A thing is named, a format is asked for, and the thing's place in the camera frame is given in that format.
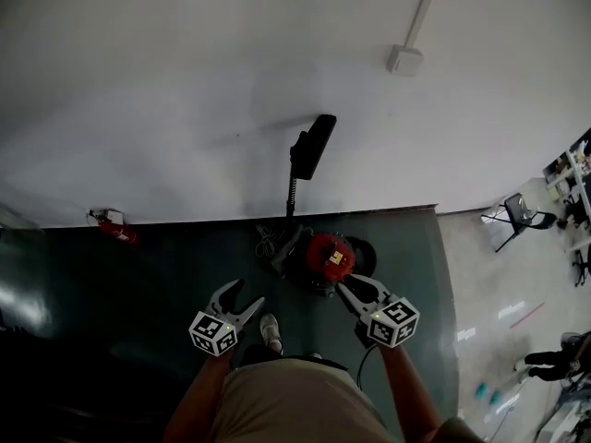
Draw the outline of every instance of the chair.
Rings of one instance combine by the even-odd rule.
[[[521,194],[515,194],[507,198],[499,207],[501,210],[494,211],[492,216],[486,214],[480,215],[480,218],[485,224],[503,222],[509,223],[513,228],[513,232],[495,249],[495,253],[501,251],[507,243],[519,236],[525,228],[547,230],[554,226],[558,219],[556,215],[547,211],[529,210]]]
[[[589,269],[589,254],[591,254],[591,247],[587,248],[587,261],[583,260],[583,254],[581,254],[581,250],[577,249],[574,252],[575,261],[573,266],[576,266],[579,270],[579,277],[577,278],[576,282],[574,283],[574,287],[584,286],[585,281],[587,279],[587,272]]]

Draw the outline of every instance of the wall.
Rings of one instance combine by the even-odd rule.
[[[0,0],[0,202],[44,226],[485,206],[591,125],[591,0]]]

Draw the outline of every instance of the electrical box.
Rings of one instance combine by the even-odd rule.
[[[423,54],[414,48],[405,48],[395,44],[388,59],[388,70],[398,76],[412,77],[418,72],[423,62]]]

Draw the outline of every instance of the desk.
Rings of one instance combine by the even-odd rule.
[[[569,174],[574,175],[574,180],[576,181],[576,184],[579,186],[581,190],[581,198],[583,199],[583,205],[585,206],[585,213],[587,214],[587,217],[591,219],[591,203],[589,202],[589,196],[587,195],[587,191],[585,189],[585,181],[583,180],[583,172],[581,171],[581,166],[574,159],[570,151],[566,151],[566,158],[569,160],[569,163],[572,166],[572,169],[569,169],[568,172]],[[582,249],[587,245],[591,245],[591,234],[589,234],[589,232],[587,232],[587,237],[585,239],[582,239],[581,241],[575,243],[573,246],[568,248],[566,252],[572,253],[573,251],[576,251],[577,249]]]

